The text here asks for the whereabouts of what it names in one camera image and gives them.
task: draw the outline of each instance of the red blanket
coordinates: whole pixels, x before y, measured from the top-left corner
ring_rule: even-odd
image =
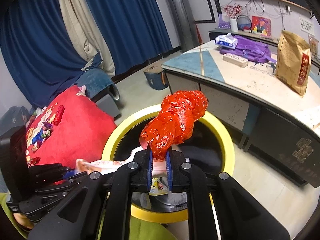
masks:
[[[65,107],[61,122],[53,127],[51,136],[33,152],[30,138],[37,133],[38,123],[52,119],[60,105]],[[100,160],[106,141],[115,128],[111,116],[100,110],[77,86],[72,86],[58,95],[33,122],[27,132],[26,154],[30,158],[40,157],[39,164],[62,163],[73,169],[76,159],[88,162]]]

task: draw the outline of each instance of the metal pipe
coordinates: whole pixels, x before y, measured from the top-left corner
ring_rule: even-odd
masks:
[[[166,0],[170,8],[183,52],[199,46],[196,23],[188,0]]]

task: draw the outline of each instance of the green cloth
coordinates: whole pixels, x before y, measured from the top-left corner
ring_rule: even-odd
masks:
[[[11,213],[11,210],[7,206],[7,203],[6,203],[7,194],[8,193],[0,193],[0,205],[2,206],[2,209],[4,210],[5,214],[7,215],[7,217],[11,221],[11,223],[14,225],[14,227],[19,231],[19,233],[24,238],[27,239],[28,233],[19,227],[18,223],[16,222],[16,220],[14,219],[14,217],[13,217],[13,215]]]
[[[7,207],[6,196],[7,196],[7,193],[0,193],[0,204],[4,212],[10,219],[11,223],[14,225],[14,227],[20,232],[20,234],[24,238],[27,238],[28,233],[22,230],[17,225],[17,222],[14,220],[14,217],[10,209]],[[147,222],[147,221],[137,219],[135,217],[131,217],[130,240],[176,240],[176,238],[166,228],[164,228],[160,224]]]

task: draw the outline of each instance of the floor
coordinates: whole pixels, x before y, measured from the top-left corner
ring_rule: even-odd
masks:
[[[179,54],[176,52],[153,65],[161,65]],[[116,120],[117,125],[136,111],[160,104],[170,94],[169,88],[158,91],[149,87],[143,70],[117,83],[117,87],[121,95],[119,108],[122,115]],[[320,187],[297,187],[254,156],[240,150],[237,145],[234,147],[236,162],[233,178],[284,225],[293,239],[316,208]],[[178,240],[188,239],[188,221],[170,224],[168,229]]]

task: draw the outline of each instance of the purple backpack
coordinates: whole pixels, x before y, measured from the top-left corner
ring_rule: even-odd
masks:
[[[269,61],[276,63],[276,60],[271,58],[271,51],[268,44],[261,41],[251,41],[239,35],[235,35],[234,37],[238,39],[236,48],[228,49],[222,47],[220,49],[221,54],[231,53],[244,57],[249,61],[259,63],[266,63]]]

